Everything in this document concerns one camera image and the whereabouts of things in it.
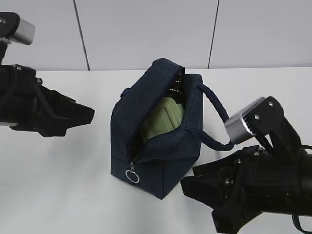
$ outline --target gray wall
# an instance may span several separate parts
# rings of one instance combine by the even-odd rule
[[[312,61],[310,0],[76,3],[91,70],[146,69],[160,57],[186,68],[310,66]],[[88,69],[72,0],[1,0],[1,10],[36,26],[34,43],[10,45],[4,64]]]

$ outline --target green container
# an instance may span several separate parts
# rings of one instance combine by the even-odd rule
[[[146,142],[179,127],[183,114],[182,104],[176,104],[171,97],[164,97],[144,121],[140,129],[142,141]]]

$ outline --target navy blue bag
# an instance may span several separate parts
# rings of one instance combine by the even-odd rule
[[[178,75],[187,100],[181,125],[171,132],[137,143],[138,132],[151,110],[166,95]],[[111,117],[111,174],[163,199],[191,169],[201,143],[215,150],[230,150],[203,132],[203,93],[223,121],[228,115],[214,93],[203,85],[201,75],[184,75],[184,68],[158,59],[121,95]]]

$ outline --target table surface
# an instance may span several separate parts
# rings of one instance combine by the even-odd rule
[[[1,234],[200,234],[215,233],[212,209],[183,195],[178,184],[163,200],[110,175],[110,117],[126,87],[144,71],[39,72],[44,85],[96,110],[91,125],[66,137],[1,127]],[[310,131],[312,68],[188,70],[202,74],[231,116],[258,97],[273,96],[304,144]],[[221,142],[228,137],[205,100],[204,129]],[[236,146],[257,144],[249,140]],[[196,165],[231,152],[202,146]],[[312,230],[311,220],[302,219]],[[289,215],[262,214],[241,234],[299,233]]]

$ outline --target zipper pull ring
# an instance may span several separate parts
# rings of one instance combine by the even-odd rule
[[[133,174],[135,177],[136,177],[136,180],[133,180],[131,177],[130,177],[130,174]],[[132,183],[134,184],[137,184],[140,182],[140,177],[138,176],[138,174],[135,172],[135,166],[134,166],[134,163],[131,162],[130,163],[130,170],[127,170],[126,171],[126,177],[128,178],[128,180],[130,180]]]

